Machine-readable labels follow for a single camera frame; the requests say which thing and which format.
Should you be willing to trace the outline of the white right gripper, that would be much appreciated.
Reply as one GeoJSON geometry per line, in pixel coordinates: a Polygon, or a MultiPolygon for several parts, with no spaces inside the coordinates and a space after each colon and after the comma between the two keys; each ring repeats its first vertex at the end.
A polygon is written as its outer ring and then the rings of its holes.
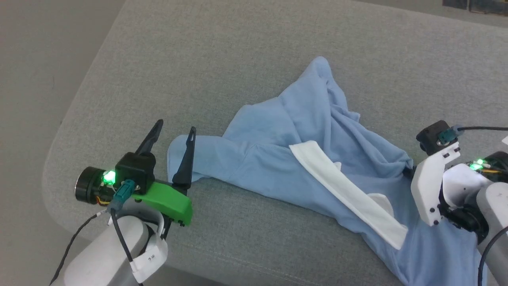
{"type": "Polygon", "coordinates": [[[411,193],[420,218],[429,226],[437,226],[441,210],[449,207],[443,195],[443,174],[446,165],[460,156],[459,143],[428,156],[417,165],[411,182],[411,193]]]}

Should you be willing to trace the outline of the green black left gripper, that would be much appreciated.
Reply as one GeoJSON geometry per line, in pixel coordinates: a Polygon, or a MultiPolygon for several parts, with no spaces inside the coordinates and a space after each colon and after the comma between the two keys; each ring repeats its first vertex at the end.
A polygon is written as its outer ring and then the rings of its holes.
{"type": "MultiPolygon", "coordinates": [[[[158,141],[163,124],[163,119],[157,120],[137,148],[135,154],[141,155],[151,152],[152,147],[158,141]]],[[[135,192],[132,195],[133,199],[141,200],[147,206],[158,210],[160,213],[184,226],[189,226],[192,222],[193,207],[191,199],[178,190],[189,190],[192,186],[195,141],[196,127],[192,126],[186,140],[186,150],[183,159],[178,171],[173,176],[172,186],[166,182],[156,181],[152,183],[145,194],[135,192]]]]}

